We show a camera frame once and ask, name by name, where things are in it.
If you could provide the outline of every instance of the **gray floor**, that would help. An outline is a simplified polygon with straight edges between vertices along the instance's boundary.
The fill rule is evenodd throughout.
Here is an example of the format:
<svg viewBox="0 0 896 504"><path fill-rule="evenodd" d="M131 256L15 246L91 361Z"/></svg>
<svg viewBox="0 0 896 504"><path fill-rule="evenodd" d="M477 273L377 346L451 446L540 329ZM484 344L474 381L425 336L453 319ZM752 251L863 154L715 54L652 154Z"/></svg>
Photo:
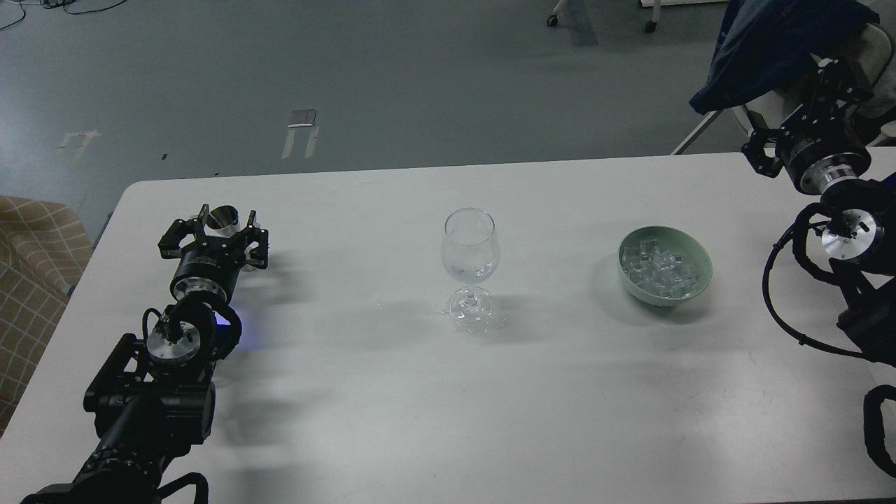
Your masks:
<svg viewBox="0 0 896 504"><path fill-rule="evenodd" d="M96 236L138 180L669 153L700 120L687 101L705 81L725 4L664 8L653 34L635 0L573 0L549 29L552 7L26 7L0 32L0 194L69 204ZM0 3L0 24L18 15ZM292 109L318 111L308 158L307 129L281 158ZM101 136L81 148L88 137L69 135L59 148L88 132ZM689 152L743 140L723 116Z"/></svg>

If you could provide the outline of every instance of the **black cable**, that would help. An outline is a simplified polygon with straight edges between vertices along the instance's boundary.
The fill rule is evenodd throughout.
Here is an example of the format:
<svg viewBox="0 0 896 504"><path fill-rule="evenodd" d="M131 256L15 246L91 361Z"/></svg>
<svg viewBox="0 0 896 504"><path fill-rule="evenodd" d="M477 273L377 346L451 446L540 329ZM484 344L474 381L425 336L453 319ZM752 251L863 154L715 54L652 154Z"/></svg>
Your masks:
<svg viewBox="0 0 896 504"><path fill-rule="evenodd" d="M173 482L156 490L156 495L160 499L165 499L176 491L186 487L186 485L196 485L196 494L193 497L193 504L208 504L209 502L209 482L200 473L187 473L177 478Z"/></svg>
<svg viewBox="0 0 896 504"><path fill-rule="evenodd" d="M155 308L147 308L146 311L143 312L143 339L145 340L149 337L149 328L146 326L146 322L150 319L150 313L154 313L156 317L162 318L162 314Z"/></svg>
<svg viewBox="0 0 896 504"><path fill-rule="evenodd" d="M865 433L865 449L868 456L874 462L874 465L880 467L882 471L896 478L896 464L890 454L887 453L887 447L884 443L886 433L883 429L883 413L881 406L885 399L896 400L896 387L892 385L879 385L872 388L865 395L865 403L863 411L865 413L865 421L863 431Z"/></svg>
<svg viewBox="0 0 896 504"><path fill-rule="evenodd" d="M810 338L803 333L800 333L793 327L791 327L787 322L784 321L778 315L778 312L775 311L774 306L771 304L771 294L769 292L769 280L771 278L771 269L774 267L775 259L778 257L778 253L794 238L794 228L796 224L791 225L784 231L784 234L775 242L774 245L771 246L771 253L769 254L768 261L765 262L765 268L762 270L762 300L765 301L765 307L769 310L771 314L771 318L774 319L775 323L778 324L778 327L784 330L788 335L793 336L799 344L804 344L811 346L817 350L821 350L822 352L834 353L837 355L845 355L847 357L855 357L857 359L863 359L865 361L876 362L873 359L870 359L868 356L864 355L862 352L852 352L849 350L845 350L836 346L829 345L827 343L822 343L818 340Z"/></svg>
<svg viewBox="0 0 896 504"><path fill-rule="evenodd" d="M16 24L19 24L20 22L22 22L23 19L25 19L25 15L26 15L26 14L25 14L25 6L22 5L22 1L20 0L19 2L14 2L14 3L15 3L15 4L18 4L18 5L19 5L19 8L22 9L22 17L19 18L17 21L14 21L14 22L11 22L11 23L7 24L7 25L4 26L3 28L0 28L0 31L6 30L7 28L9 28L9 27L11 27L11 26L14 26L14 25L16 25Z"/></svg>
<svg viewBox="0 0 896 504"><path fill-rule="evenodd" d="M124 2L127 2L127 0L121 0L121 2L118 2L117 4L110 5L109 7L103 7L102 9L96 9L96 10L94 10L94 11L80 11L79 13L71 13L71 12L69 12L69 10L68 10L68 6L71 5L71 4L65 4L65 5L62 6L62 10L65 11L66 14L71 14L72 16L79 16L79 15L81 15L81 14L101 13L101 12L103 12L103 11L107 11L107 10L112 9L112 8L114 8L114 7L118 7L119 5L123 4Z"/></svg>

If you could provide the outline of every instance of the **glass base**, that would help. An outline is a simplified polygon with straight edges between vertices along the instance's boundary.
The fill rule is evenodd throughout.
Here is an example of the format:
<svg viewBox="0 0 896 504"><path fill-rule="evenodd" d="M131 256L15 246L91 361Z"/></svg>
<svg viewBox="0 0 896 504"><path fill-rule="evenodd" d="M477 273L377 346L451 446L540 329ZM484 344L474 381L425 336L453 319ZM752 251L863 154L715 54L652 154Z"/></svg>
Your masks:
<svg viewBox="0 0 896 504"><path fill-rule="evenodd" d="M462 326L485 324L494 310L491 295L482 287L461 287L448 305L451 318Z"/></svg>

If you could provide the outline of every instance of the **white chair leg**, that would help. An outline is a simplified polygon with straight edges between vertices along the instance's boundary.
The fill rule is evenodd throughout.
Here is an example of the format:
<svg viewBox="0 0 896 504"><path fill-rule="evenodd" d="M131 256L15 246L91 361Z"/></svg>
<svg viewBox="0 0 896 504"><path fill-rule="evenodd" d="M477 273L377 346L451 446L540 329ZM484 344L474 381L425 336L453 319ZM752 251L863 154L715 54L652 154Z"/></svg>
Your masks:
<svg viewBox="0 0 896 504"><path fill-rule="evenodd" d="M672 151L672 155L675 156L684 152L685 149L687 149L691 145L691 143L694 143L694 140L696 140L697 137L706 130L706 128L710 127L712 121L715 121L722 112L723 110L713 110L712 112L707 114L706 117L704 117L703 120L700 121L700 124L697 125L697 127L694 128L694 130L689 133L688 136L685 137L685 139L675 148L674 151Z"/></svg>
<svg viewBox="0 0 896 504"><path fill-rule="evenodd" d="M569 0L560 0L557 2L557 7L554 7L554 10L551 11L552 16L556 16L560 11L564 8L564 6L569 3Z"/></svg>

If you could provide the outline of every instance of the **white table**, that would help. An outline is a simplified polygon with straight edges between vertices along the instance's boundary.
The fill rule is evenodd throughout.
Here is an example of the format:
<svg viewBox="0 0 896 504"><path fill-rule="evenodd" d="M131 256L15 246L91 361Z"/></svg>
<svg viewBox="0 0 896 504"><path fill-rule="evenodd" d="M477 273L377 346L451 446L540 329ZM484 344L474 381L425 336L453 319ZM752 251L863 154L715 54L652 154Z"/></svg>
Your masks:
<svg viewBox="0 0 896 504"><path fill-rule="evenodd" d="M876 149L878 176L896 153ZM84 389L177 264L156 242L202 203L258 211L271 267L243 274L243 341L219 364L204 446L213 503L761 502L886 497L864 393L896 378L798 346L766 313L771 243L815 201L740 154L142 182L130 187L0 440L0 501L70 482L97 443ZM500 323L458 329L444 218L495 216L484 284ZM665 224L710 252L710 288L649 308L616 277L630 230ZM850 345L839 292L782 254L794 326ZM190 502L188 492L166 502Z"/></svg>

